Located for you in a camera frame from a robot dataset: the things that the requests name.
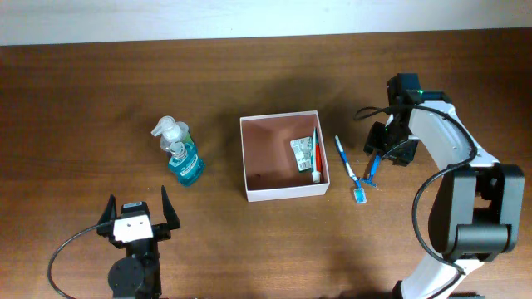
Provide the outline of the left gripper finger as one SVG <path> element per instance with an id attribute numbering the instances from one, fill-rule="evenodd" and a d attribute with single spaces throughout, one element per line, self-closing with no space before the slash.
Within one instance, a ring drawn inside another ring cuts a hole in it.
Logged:
<path id="1" fill-rule="evenodd" d="M 161 186 L 161 201 L 163 207 L 163 214 L 166 219 L 168 229 L 174 230 L 180 228 L 180 219 L 170 202 L 169 196 L 164 185 Z"/>
<path id="2" fill-rule="evenodd" d="M 110 195 L 106 208 L 103 211 L 97 225 L 96 233 L 101 237 L 109 237 L 113 230 L 113 223 L 116 219 L 116 198 Z"/>

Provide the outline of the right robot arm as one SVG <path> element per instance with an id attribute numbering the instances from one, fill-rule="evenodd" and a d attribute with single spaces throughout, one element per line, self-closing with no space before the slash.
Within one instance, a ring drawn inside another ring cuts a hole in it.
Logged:
<path id="1" fill-rule="evenodd" d="M 407 166 L 424 144 L 438 171 L 417 190 L 414 233 L 426 255 L 392 289 L 394 298 L 449 298 L 473 271 L 517 241 L 525 175 L 487 153 L 463 126 L 451 99 L 421 88 L 417 74 L 387 82 L 385 123 L 370 129 L 364 150 L 375 169 L 383 160 Z"/>

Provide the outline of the green Dettol soap bar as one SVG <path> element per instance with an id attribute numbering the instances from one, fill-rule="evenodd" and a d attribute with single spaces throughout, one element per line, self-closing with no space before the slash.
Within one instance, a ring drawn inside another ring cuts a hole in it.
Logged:
<path id="1" fill-rule="evenodd" d="M 312 168 L 312 138 L 303 137 L 290 141 L 299 172 Z"/>

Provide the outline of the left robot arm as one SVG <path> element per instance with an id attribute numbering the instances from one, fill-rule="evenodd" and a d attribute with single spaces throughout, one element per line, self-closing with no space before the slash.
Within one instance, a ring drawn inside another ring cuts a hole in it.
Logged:
<path id="1" fill-rule="evenodd" d="M 108 272 L 107 281 L 114 298 L 162 295 L 158 244 L 171 239 L 171 232 L 180 228 L 180 220 L 165 188 L 161 189 L 161 201 L 165 221 L 153 224 L 147 203 L 127 203 L 118 208 L 116 198 L 109 197 L 96 233 L 126 251 L 126 256 Z"/>

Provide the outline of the toothpaste tube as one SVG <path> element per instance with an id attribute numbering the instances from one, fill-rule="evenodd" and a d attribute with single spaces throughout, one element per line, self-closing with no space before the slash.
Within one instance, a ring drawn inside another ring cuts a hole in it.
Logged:
<path id="1" fill-rule="evenodd" d="M 318 131 L 317 128 L 314 128 L 313 130 L 313 171 L 312 171 L 312 178 L 313 182 L 315 184 L 321 183 L 321 177 L 322 177 L 322 166 L 321 166 L 321 157 L 320 157 L 320 149 L 319 149 L 319 142 L 318 142 Z"/>

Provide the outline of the blue disposable razor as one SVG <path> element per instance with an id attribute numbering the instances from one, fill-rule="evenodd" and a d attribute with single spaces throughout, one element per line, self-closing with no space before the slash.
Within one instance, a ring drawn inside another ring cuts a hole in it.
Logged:
<path id="1" fill-rule="evenodd" d="M 381 162 L 381 156 L 377 152 L 373 152 L 368 165 L 365 169 L 364 175 L 361 178 L 361 182 L 376 188 L 377 184 L 373 181 L 375 174 L 377 173 L 378 166 Z"/>

